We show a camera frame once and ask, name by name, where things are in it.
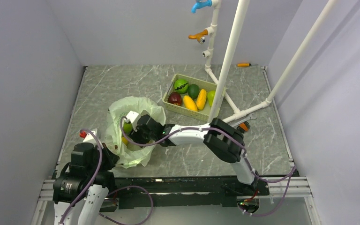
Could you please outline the green fake apple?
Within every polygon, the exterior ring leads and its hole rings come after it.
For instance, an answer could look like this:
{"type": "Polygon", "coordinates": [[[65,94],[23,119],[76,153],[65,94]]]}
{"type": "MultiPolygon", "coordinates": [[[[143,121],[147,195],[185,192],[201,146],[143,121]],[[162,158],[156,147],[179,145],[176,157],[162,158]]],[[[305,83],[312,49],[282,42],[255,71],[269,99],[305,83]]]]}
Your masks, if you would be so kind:
{"type": "Polygon", "coordinates": [[[123,124],[123,131],[126,135],[129,135],[131,133],[131,131],[133,130],[133,126],[131,123],[127,123],[125,122],[123,124]]]}

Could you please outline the light green plastic bag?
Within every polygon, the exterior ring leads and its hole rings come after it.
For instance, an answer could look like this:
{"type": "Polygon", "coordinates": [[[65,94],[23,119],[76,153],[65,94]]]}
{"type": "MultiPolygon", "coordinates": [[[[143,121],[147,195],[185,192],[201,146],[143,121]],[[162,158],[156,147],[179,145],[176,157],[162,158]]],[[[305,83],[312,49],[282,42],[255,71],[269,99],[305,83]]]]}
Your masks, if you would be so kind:
{"type": "Polygon", "coordinates": [[[147,97],[129,96],[115,101],[108,107],[106,117],[106,130],[103,142],[114,154],[120,157],[118,163],[123,168],[135,167],[138,164],[146,166],[150,160],[151,153],[155,146],[139,147],[131,143],[123,142],[120,131],[120,119],[126,116],[129,111],[142,114],[146,111],[155,121],[162,125],[166,123],[164,108],[147,97]]]}

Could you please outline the dark red fake apple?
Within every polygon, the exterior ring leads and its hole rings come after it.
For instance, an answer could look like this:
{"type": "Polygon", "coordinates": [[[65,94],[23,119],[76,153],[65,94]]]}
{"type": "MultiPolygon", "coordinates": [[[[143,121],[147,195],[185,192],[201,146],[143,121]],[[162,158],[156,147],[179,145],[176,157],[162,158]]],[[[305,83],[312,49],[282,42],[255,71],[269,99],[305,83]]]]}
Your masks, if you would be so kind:
{"type": "Polygon", "coordinates": [[[173,105],[182,106],[182,96],[178,92],[173,91],[169,95],[167,102],[173,105]]]}

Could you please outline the small yellow fake banana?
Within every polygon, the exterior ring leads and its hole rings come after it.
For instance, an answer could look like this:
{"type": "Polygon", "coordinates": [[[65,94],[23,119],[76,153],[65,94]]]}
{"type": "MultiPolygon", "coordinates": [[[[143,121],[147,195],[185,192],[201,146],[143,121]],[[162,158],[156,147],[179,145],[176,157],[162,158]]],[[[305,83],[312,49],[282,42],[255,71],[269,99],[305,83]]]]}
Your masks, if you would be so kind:
{"type": "Polygon", "coordinates": [[[193,99],[191,97],[189,97],[188,95],[185,95],[183,97],[183,104],[184,106],[189,109],[189,110],[192,110],[192,111],[195,111],[197,112],[198,111],[198,108],[195,104],[195,102],[193,101],[193,99]]]}

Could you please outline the green fake watermelon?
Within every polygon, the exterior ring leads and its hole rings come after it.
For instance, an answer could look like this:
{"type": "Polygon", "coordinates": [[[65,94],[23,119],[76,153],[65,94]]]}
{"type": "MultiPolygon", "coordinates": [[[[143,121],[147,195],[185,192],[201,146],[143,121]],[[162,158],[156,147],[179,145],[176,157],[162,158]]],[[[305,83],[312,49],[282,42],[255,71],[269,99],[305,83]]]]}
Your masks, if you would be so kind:
{"type": "Polygon", "coordinates": [[[173,88],[176,92],[178,92],[179,94],[184,94],[187,92],[189,87],[189,83],[187,80],[185,79],[177,79],[173,85],[173,88]]]}

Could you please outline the yellow fake lemon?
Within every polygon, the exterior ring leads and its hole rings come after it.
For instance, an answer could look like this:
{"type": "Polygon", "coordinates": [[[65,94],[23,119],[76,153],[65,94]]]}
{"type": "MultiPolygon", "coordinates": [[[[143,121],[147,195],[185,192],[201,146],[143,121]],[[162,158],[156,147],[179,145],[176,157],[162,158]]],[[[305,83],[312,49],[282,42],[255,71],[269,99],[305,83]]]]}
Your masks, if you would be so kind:
{"type": "Polygon", "coordinates": [[[128,145],[128,139],[125,138],[124,136],[121,137],[122,142],[127,146],[128,145]]]}

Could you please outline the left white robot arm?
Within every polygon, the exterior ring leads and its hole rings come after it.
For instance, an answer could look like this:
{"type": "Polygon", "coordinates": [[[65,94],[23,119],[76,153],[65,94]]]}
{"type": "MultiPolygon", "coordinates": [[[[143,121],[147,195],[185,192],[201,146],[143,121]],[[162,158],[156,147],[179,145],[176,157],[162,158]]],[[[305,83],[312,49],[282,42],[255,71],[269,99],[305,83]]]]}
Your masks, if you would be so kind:
{"type": "Polygon", "coordinates": [[[92,143],[74,146],[71,160],[53,183],[54,223],[92,225],[106,197],[116,190],[111,172],[119,160],[105,144],[102,152],[92,143]]]}

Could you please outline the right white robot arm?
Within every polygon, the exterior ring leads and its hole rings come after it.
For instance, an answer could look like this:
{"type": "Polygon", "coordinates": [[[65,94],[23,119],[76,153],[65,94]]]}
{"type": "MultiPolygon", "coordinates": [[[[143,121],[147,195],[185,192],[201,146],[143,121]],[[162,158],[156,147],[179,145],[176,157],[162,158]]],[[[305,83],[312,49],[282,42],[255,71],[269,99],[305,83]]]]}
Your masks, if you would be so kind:
{"type": "Polygon", "coordinates": [[[247,161],[243,133],[221,119],[214,118],[210,123],[197,126],[162,125],[148,114],[130,111],[120,123],[132,125],[132,130],[124,136],[139,147],[204,144],[221,161],[231,165],[244,194],[250,195],[257,190],[256,173],[247,161]]]}

